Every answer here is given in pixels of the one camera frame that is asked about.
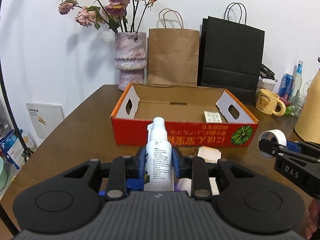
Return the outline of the person's hand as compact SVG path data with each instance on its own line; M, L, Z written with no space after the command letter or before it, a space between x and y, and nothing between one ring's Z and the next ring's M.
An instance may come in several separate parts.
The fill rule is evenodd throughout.
M313 199L308 207L309 215L305 230L305 237L310 240L315 232L319 229L319 204Z

